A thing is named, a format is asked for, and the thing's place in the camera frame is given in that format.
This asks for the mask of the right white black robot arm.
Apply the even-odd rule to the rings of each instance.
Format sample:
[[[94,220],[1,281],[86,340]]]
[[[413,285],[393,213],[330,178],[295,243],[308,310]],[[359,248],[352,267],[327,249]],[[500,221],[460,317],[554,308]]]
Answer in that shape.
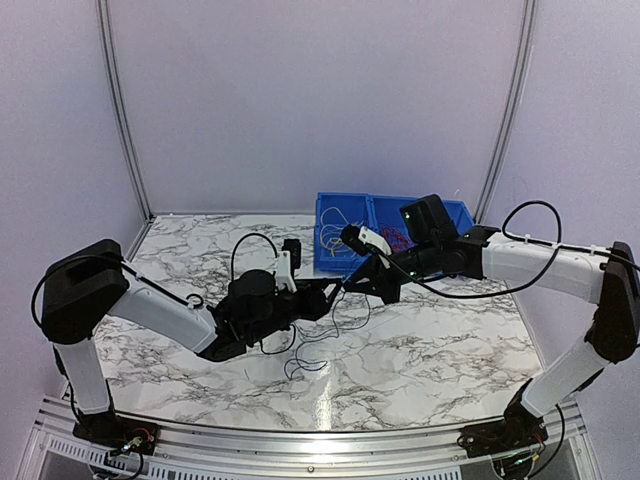
[[[428,195],[401,207],[412,247],[395,252],[365,226],[347,225],[342,242],[365,262],[345,284],[348,292],[396,303],[402,285],[425,290],[432,274],[512,283],[514,294],[541,287],[580,298],[596,307],[586,332],[542,374],[523,385],[495,430],[506,448],[529,437],[558,402],[587,387],[607,366],[629,359],[638,348],[639,267],[630,247],[574,246],[517,236],[505,226],[475,225],[458,231],[443,201]]]

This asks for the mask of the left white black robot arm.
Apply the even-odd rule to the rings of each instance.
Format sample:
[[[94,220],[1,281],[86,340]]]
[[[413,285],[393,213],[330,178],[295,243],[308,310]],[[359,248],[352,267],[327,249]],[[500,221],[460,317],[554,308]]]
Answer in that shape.
[[[252,269],[228,285],[215,306],[182,298],[135,270],[120,245],[104,239],[52,264],[34,287],[31,315],[53,345],[86,426],[106,445],[125,438],[112,412],[94,333],[117,317],[164,336],[198,357],[222,363],[245,354],[298,320],[327,315],[342,286],[338,278],[297,279],[291,253],[276,255],[274,272]]]

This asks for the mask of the right blue storage bin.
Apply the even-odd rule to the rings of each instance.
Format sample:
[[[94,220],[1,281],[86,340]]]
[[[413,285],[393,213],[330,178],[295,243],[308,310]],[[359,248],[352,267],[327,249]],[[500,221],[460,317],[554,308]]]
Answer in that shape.
[[[429,200],[427,205],[433,210],[435,215],[446,211],[449,218],[454,223],[459,235],[467,233],[475,222],[466,207],[466,204],[458,200]]]

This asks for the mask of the right aluminium corner post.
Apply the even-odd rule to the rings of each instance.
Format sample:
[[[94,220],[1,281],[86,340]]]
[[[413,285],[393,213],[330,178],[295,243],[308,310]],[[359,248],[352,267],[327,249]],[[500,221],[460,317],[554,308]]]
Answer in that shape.
[[[492,149],[489,166],[473,215],[476,223],[481,223],[488,214],[498,186],[501,171],[506,162],[511,134],[526,86],[532,50],[534,48],[538,10],[539,2],[536,0],[526,0],[523,3],[522,20],[506,102]]]

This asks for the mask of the aluminium corner post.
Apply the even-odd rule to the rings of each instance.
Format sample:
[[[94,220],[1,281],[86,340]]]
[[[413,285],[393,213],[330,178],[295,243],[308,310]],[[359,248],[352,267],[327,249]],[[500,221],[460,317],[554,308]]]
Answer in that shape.
[[[111,8],[109,2],[104,0],[97,0],[95,5],[101,49],[104,57],[106,78],[114,112],[116,130],[118,132],[124,161],[130,177],[137,206],[144,221],[151,222],[154,219],[154,213],[144,185],[134,137],[126,111],[125,97],[119,75]]]
[[[473,215],[476,223],[481,223],[488,214],[498,186],[501,171],[506,162],[511,134],[526,86],[532,50],[534,48],[538,10],[539,2],[536,0],[526,0],[523,3],[522,20],[506,102],[492,149],[489,166]]]

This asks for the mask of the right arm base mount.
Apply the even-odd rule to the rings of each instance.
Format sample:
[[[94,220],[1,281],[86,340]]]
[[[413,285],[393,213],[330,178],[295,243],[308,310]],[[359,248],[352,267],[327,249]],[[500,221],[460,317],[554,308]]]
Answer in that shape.
[[[540,420],[511,417],[463,427],[457,445],[469,458],[476,458],[541,445],[547,439],[547,429]]]

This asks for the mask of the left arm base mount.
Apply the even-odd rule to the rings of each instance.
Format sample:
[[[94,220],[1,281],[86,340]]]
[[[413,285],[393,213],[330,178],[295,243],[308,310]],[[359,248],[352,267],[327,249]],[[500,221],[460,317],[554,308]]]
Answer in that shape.
[[[159,430],[156,423],[104,412],[80,416],[74,425],[73,435],[117,452],[151,455],[155,451]]]

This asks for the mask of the aluminium front rail frame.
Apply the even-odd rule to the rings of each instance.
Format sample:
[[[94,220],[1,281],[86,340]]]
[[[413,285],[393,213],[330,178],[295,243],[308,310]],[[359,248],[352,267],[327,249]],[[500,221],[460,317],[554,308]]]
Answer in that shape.
[[[545,419],[544,446],[471,458],[462,424],[363,431],[287,432],[154,419],[152,454],[106,458],[107,448],[73,436],[68,401],[42,400],[15,478],[89,479],[108,472],[140,479],[495,479],[518,457],[541,456],[535,479],[601,479],[574,402]]]

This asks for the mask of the left aluminium corner post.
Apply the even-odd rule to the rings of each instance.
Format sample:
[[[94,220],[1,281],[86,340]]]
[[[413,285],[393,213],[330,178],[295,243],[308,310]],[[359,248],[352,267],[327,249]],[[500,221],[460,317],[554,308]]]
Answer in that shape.
[[[134,137],[126,111],[125,97],[119,75],[111,8],[109,2],[104,0],[97,0],[95,5],[101,49],[104,57],[106,78],[114,112],[116,130],[118,132],[124,161],[130,177],[137,206],[144,221],[151,222],[154,219],[154,213],[144,185]]]

